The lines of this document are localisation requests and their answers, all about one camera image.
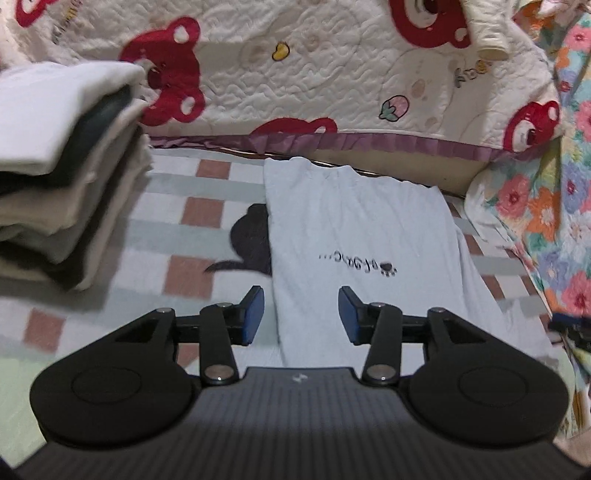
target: silver screw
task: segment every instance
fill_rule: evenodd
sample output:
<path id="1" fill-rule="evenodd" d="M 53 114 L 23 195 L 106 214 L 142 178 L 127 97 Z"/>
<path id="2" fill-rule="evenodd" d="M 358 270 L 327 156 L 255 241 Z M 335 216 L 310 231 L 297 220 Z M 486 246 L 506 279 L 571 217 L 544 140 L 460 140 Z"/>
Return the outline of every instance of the silver screw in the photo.
<path id="1" fill-rule="evenodd" d="M 227 380 L 234 374 L 234 369 L 229 365 L 210 365 L 205 369 L 205 375 L 212 380 Z"/>
<path id="2" fill-rule="evenodd" d="M 377 364 L 369 367 L 367 373 L 374 380 L 384 382 L 396 376 L 396 369 L 390 365 Z"/>

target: gray ribbed panel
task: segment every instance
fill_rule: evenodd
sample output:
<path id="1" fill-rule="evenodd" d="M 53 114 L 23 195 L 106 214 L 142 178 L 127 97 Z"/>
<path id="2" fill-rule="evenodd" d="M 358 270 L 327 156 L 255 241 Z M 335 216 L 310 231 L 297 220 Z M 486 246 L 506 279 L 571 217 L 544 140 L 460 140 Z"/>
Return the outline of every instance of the gray ribbed panel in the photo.
<path id="1" fill-rule="evenodd" d="M 307 379 L 293 380 L 300 373 Z M 25 480 L 570 480 L 548 443 L 470 450 L 418 424 L 390 390 L 348 369 L 251 368 L 206 390 L 185 420 L 142 445 L 85 452 L 48 444 Z"/>

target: purple ruffle trim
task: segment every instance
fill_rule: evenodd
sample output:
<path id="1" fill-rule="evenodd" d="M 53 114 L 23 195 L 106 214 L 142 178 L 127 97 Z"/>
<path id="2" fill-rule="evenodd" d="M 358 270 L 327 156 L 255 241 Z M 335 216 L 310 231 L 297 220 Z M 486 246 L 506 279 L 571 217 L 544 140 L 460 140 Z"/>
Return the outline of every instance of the purple ruffle trim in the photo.
<path id="1" fill-rule="evenodd" d="M 512 157 L 528 161 L 546 150 L 546 145 L 538 145 L 521 153 L 511 153 L 490 147 L 479 147 L 449 140 L 415 137 L 401 134 L 357 134 L 357 133 L 318 133 L 318 134 L 268 134 L 268 135 L 220 135 L 218 137 L 152 137 L 152 145 L 160 148 L 231 148 L 252 151 L 260 155 L 275 154 L 295 157 L 306 156 L 315 150 L 378 150 L 385 152 L 419 152 L 441 157 L 459 157 L 474 161 L 495 161 Z"/>

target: stack of folded clothes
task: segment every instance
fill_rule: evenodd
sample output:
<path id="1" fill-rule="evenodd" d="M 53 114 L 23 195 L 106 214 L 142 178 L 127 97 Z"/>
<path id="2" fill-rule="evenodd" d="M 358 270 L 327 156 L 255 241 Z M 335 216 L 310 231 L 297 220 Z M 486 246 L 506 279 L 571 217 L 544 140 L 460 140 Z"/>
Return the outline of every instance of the stack of folded clothes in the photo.
<path id="1" fill-rule="evenodd" d="M 144 70 L 117 61 L 0 73 L 0 275 L 84 290 L 150 165 Z"/>

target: black round disc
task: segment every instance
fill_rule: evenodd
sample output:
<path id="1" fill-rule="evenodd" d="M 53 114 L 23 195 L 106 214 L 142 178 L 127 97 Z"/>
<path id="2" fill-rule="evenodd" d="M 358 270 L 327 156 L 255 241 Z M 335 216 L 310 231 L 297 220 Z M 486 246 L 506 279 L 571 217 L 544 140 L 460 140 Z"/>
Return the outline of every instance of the black round disc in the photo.
<path id="1" fill-rule="evenodd" d="M 72 446 L 117 447 L 156 435 L 187 411 L 192 381 L 179 365 L 109 350 L 99 362 L 66 358 L 35 379 L 31 408 L 47 436 Z"/>
<path id="2" fill-rule="evenodd" d="M 408 395 L 435 430 L 483 446 L 516 446 L 556 432 L 569 401 L 560 377 L 506 346 L 461 345 L 415 372 Z"/>

